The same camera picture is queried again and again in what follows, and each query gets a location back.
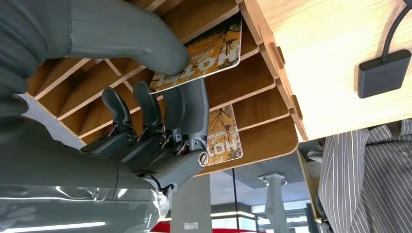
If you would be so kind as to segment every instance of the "screw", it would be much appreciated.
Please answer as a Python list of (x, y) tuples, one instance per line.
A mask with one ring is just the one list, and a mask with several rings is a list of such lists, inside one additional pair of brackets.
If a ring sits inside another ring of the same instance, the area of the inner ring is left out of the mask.
[(209, 163), (209, 155), (204, 151), (201, 152), (197, 158), (197, 162), (199, 163), (199, 166), (206, 167)]

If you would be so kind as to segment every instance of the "person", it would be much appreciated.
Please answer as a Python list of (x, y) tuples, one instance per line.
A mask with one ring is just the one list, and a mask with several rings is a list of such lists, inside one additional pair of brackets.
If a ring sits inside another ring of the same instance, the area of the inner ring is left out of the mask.
[(334, 233), (412, 232), (412, 119), (329, 136), (308, 157)]

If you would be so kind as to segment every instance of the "robotic hand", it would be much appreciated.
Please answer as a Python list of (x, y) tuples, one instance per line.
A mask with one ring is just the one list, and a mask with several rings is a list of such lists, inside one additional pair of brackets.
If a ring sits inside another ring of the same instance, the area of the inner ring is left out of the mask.
[(207, 165), (203, 80), (163, 92), (165, 128), (157, 100), (139, 83), (141, 135), (124, 101), (106, 89), (113, 130), (78, 151), (20, 116), (28, 106), (16, 95), (46, 58), (64, 56), (129, 57), (171, 75), (189, 60), (156, 15), (124, 1), (0, 1), (0, 233), (150, 230), (169, 210), (169, 192)]

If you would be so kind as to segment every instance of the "wooden panel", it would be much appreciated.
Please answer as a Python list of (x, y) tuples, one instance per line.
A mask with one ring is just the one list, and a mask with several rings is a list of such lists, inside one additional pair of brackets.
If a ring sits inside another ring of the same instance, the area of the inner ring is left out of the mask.
[(185, 0), (162, 19), (185, 44), (238, 11), (234, 0)]
[[(380, 56), (403, 1), (258, 2), (282, 47), (309, 140), (412, 117), (412, 63), (399, 90), (365, 99), (357, 95), (358, 66)], [(412, 50), (411, 31), (409, 13), (397, 28), (390, 51)], [(319, 114), (314, 103), (327, 111)]]
[(310, 175), (308, 164), (305, 158), (302, 156), (299, 150), (297, 151), (297, 154), (299, 157), (299, 163), (302, 169), (303, 177), (305, 178), (306, 187), (308, 188), (310, 205), (312, 207), (313, 215), (315, 218), (320, 218), (321, 215), (319, 214), (318, 208), (316, 208), (316, 195), (318, 194), (320, 177), (312, 177)]
[(36, 73), (27, 79), (29, 89), (27, 94), (34, 97), (39, 91), (53, 67), (58, 63), (59, 59), (47, 59), (36, 71)]
[[(143, 71), (137, 73), (132, 78), (130, 78), (128, 82), (133, 86), (135, 86), (137, 82), (141, 80), (145, 81), (146, 83), (149, 83), (153, 77), (153, 74), (153, 71), (149, 69), (144, 69)], [(120, 84), (114, 89), (124, 99), (131, 114), (140, 110), (140, 107), (137, 104), (133, 96), (133, 93), (127, 88), (126, 85)], [(90, 135), (112, 124), (113, 116), (110, 110), (104, 105), (103, 101), (100, 98), (93, 101), (90, 105), (91, 107), (88, 116), (79, 134), (80, 138), (86, 137), (87, 135)]]
[(244, 60), (251, 57), (259, 52), (259, 47), (257, 46), (252, 34), (246, 24), (242, 21), (242, 38), (240, 44), (240, 60)]
[(289, 116), (277, 88), (233, 104), (238, 130), (243, 131)]
[(38, 100), (39, 104), (49, 112), (53, 117), (59, 116), (67, 97), (73, 88), (71, 80), (65, 80), (57, 87), (53, 88), (49, 93)]
[(262, 37), (260, 36), (258, 24), (252, 21), (250, 13), (248, 12), (244, 2), (239, 3), (239, 8), (256, 44), (261, 44), (263, 41)]
[(84, 75), (82, 81), (73, 88), (59, 114), (58, 120), (68, 117), (100, 97), (106, 87), (115, 87), (123, 81), (125, 81), (124, 76), (119, 77), (106, 62), (100, 62), (90, 69)]
[(298, 139), (291, 117), (239, 132), (239, 136), (243, 149), (241, 158), (207, 166), (198, 175), (288, 155), (294, 152), (298, 146)]
[(130, 0), (129, 3), (145, 9), (146, 11), (152, 12), (161, 4), (163, 4), (166, 0)]
[(128, 80), (124, 81), (123, 84), (126, 85), (127, 89), (133, 92), (133, 87)]
[[(130, 92), (124, 84), (120, 84), (114, 89), (124, 100), (131, 114), (140, 109), (135, 98), (133, 97), (132, 92)], [(111, 125), (113, 121), (112, 112), (105, 106), (101, 98), (94, 100), (89, 105), (89, 111), (80, 130), (79, 138), (86, 137), (108, 125)]]
[(149, 85), (150, 82), (152, 81), (152, 78), (153, 78), (154, 74), (155, 73), (153, 71), (146, 68), (146, 69), (140, 71), (139, 73), (133, 75), (127, 81), (130, 83), (130, 85), (132, 87), (136, 86), (136, 84), (140, 81), (144, 81), (144, 82), (147, 83), (147, 85)]
[(87, 64), (87, 67), (95, 65), (94, 60), (90, 60), (89, 58), (63, 58), (59, 61), (59, 63), (53, 67), (53, 70), (49, 73), (46, 80), (44, 81), (43, 85), (41, 86), (40, 90), (34, 97), (35, 100), (39, 100), (57, 85), (59, 85), (62, 81), (72, 75), (74, 72), (77, 73), (83, 72), (83, 70), (79, 70), (83, 65)]
[(179, 5), (183, 0), (166, 0), (162, 5), (157, 7), (153, 13), (155, 13), (158, 16), (163, 16), (167, 12), (169, 12), (171, 9)]
[(129, 63), (129, 58), (119, 57), (119, 58), (111, 58), (105, 59), (105, 62), (112, 68), (112, 70), (118, 75), (122, 75), (126, 69), (127, 64)]
[(242, 61), (235, 68), (206, 77), (205, 85), (211, 111), (275, 86), (260, 54)]
[(139, 62), (130, 59), (129, 62), (126, 65), (126, 68), (124, 69), (124, 79), (127, 80), (133, 75), (139, 73), (142, 71), (144, 68), (146, 68), (144, 65), (140, 64)]
[(61, 120), (62, 125), (75, 136), (79, 136), (80, 130), (86, 120), (89, 111), (89, 105), (81, 108), (72, 115)]
[(106, 126), (103, 129), (96, 131), (95, 133), (92, 133), (91, 135), (87, 137), (82, 138), (81, 140), (87, 145), (93, 142), (94, 140), (99, 139), (104, 134), (109, 133), (110, 131), (112, 131), (111, 125)]

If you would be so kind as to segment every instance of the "wooden cabinet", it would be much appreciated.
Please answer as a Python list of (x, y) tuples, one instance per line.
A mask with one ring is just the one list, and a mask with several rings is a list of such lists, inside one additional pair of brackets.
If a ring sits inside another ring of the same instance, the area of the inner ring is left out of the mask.
[[(186, 43), (241, 12), (244, 24), (241, 62), (205, 78), (210, 110), (232, 104), (243, 157), (208, 166), (201, 174), (255, 163), (293, 152), (295, 125), (306, 138), (298, 103), (291, 93), (284, 61), (255, 0), (132, 0), (158, 14)], [(47, 60), (29, 79), (28, 94), (75, 136), (90, 143), (111, 130), (112, 115), (101, 94), (113, 87), (127, 103), (137, 133), (141, 111), (132, 94), (138, 81), (149, 83), (153, 72), (127, 58)], [(165, 104), (157, 96), (162, 111)]]

